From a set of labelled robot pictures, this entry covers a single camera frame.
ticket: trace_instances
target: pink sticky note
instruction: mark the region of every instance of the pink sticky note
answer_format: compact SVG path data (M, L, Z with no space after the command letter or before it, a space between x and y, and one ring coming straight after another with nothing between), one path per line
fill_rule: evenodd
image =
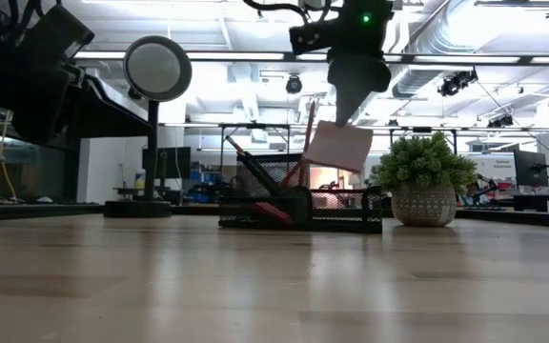
M373 135L372 130L351 125L339 129L333 122L320 121L304 159L321 166L361 172Z

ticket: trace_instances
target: green plant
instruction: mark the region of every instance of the green plant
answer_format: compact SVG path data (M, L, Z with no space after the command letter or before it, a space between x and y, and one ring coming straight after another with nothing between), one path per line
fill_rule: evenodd
M431 138L399 138L372 173L387 191L415 182L421 188L452 185L457 193L465 193L476 181L476 163L453 154L444 133L437 132Z

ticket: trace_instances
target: computer monitor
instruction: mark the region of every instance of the computer monitor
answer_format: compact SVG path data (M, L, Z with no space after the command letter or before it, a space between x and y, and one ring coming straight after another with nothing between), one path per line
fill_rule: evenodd
M545 154L529 151L514 151L516 182L519 186L549 187L548 172L545 168Z
M162 154L166 153L166 170L164 178L190 178L190 147L160 148L158 149L158 162L156 165L156 178L162 177ZM143 150L142 168L147 167L148 150Z

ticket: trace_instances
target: light wood surface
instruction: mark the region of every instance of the light wood surface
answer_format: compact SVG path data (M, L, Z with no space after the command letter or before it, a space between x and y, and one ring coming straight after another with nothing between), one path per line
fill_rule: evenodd
M549 342L549 229L0 222L0 342Z

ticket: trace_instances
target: yellow cable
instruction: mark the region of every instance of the yellow cable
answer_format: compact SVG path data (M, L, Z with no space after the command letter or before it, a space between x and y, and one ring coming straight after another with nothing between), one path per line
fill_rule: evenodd
M6 133L8 132L8 121L10 120L10 111L6 113L6 122L4 123L4 129L1 134L1 144L0 144L0 156L4 155L4 141L6 140ZM6 182L8 183L8 187L10 187L10 191L12 196L14 197L14 202L18 199L16 197L16 191L14 190L14 186L10 182L10 177L8 176L8 169L6 168L6 163L1 163L1 169L4 171L4 177L6 178Z

